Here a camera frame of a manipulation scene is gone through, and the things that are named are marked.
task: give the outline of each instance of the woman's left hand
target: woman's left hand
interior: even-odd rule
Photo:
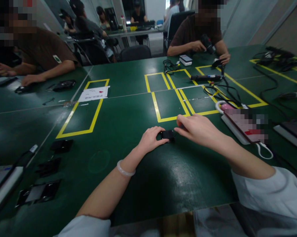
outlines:
[[[146,132],[143,134],[141,141],[137,145],[138,151],[141,152],[143,155],[146,155],[158,146],[169,142],[169,139],[161,139],[159,141],[156,140],[157,135],[161,131],[165,131],[165,129],[157,126],[148,128]]]

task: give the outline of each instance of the person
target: person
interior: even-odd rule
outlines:
[[[76,33],[76,29],[74,26],[74,20],[64,9],[60,9],[59,17],[62,18],[63,21],[65,22],[64,32],[66,34]]]
[[[22,86],[44,82],[81,67],[67,45],[54,33],[35,27],[27,14],[4,13],[7,32],[13,33],[14,43],[22,50],[22,63],[9,67],[0,63],[0,76],[13,77],[26,75]],[[34,74],[38,67],[44,72]]]
[[[184,12],[186,10],[183,0],[170,0],[170,5],[173,5],[173,7],[169,10],[166,20],[163,24],[165,31],[169,30],[169,24],[170,24],[172,15],[179,13],[179,12]]]
[[[110,23],[108,20],[108,17],[106,16],[106,13],[104,9],[100,6],[97,7],[97,14],[100,19],[100,26],[103,30],[109,30],[110,29]]]
[[[178,134],[225,157],[231,166],[232,177],[243,206],[276,218],[287,227],[261,229],[261,235],[258,236],[297,235],[297,178],[290,171],[270,166],[254,156],[233,138],[219,131],[204,116],[178,115],[177,125],[174,130]],[[76,217],[59,233],[59,237],[109,236],[108,218],[123,196],[136,167],[147,153],[168,142],[168,139],[156,140],[161,131],[164,129],[157,126],[145,131],[139,144],[95,188]],[[201,223],[195,230],[200,230],[202,235],[196,232],[196,236],[246,236],[234,227],[227,226],[226,222],[220,221],[219,216],[214,216],[211,211],[208,211],[207,218],[199,218],[198,221]]]
[[[105,45],[104,39],[108,39],[107,33],[101,29],[96,23],[87,19],[85,6],[80,0],[70,0],[69,2],[74,14],[76,15],[76,30],[77,32],[89,32],[92,31],[95,37],[98,39],[101,46],[104,48],[106,56],[111,62],[116,63],[116,58],[110,47]]]
[[[167,15],[168,15],[169,10],[170,10],[174,5],[175,5],[175,1],[170,0],[170,5],[169,5],[169,7],[167,7],[167,9],[165,10],[165,14],[164,14],[164,22],[165,22],[165,20],[166,20],[166,17],[167,17]]]
[[[215,46],[219,59],[226,65],[231,58],[227,46],[222,39],[218,22],[218,3],[221,0],[199,1],[198,13],[188,16],[178,28],[168,48],[167,56],[203,52],[206,47],[201,42],[201,36],[206,34]]]
[[[131,17],[131,23],[143,23],[148,22],[146,14],[144,11],[141,10],[141,5],[139,1],[135,2],[135,11],[132,14]],[[135,36],[136,41],[139,44],[143,44],[143,40],[148,38],[148,35],[141,35],[141,36]]]

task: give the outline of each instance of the forearm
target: forearm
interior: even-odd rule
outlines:
[[[120,163],[126,172],[134,172],[145,154],[135,147]],[[110,174],[97,186],[85,201],[77,216],[92,216],[107,219],[114,211],[123,196],[131,177],[122,175],[115,167]]]
[[[177,56],[189,50],[191,50],[191,43],[187,43],[181,46],[170,46],[167,51],[167,56],[168,57]]]
[[[226,46],[226,44],[224,43],[223,40],[221,40],[218,43],[216,43],[215,44],[215,48],[216,48],[217,54],[219,56],[228,53],[227,46]]]
[[[223,155],[232,170],[243,177],[267,179],[275,174],[272,166],[242,148],[231,137],[226,136],[225,141],[213,150]]]
[[[29,75],[33,74],[36,71],[36,66],[26,65],[24,63],[12,68],[12,71],[15,71],[17,75]]]
[[[54,77],[66,74],[73,70],[75,70],[75,63],[71,60],[65,60],[64,62],[57,65],[53,69],[43,72],[41,75],[47,80],[50,78],[54,78]]]

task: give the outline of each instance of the electric screwdriver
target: electric screwdriver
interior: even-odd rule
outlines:
[[[209,37],[206,34],[203,34],[201,36],[201,43],[206,47],[207,52],[209,54],[214,54],[213,45],[211,43],[211,40],[209,39]]]

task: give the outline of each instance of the screwdriver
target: screwdriver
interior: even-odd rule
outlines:
[[[190,79],[192,81],[198,82],[198,81],[220,81],[221,78],[222,77],[218,75],[205,75],[205,76],[192,76],[184,79]]]

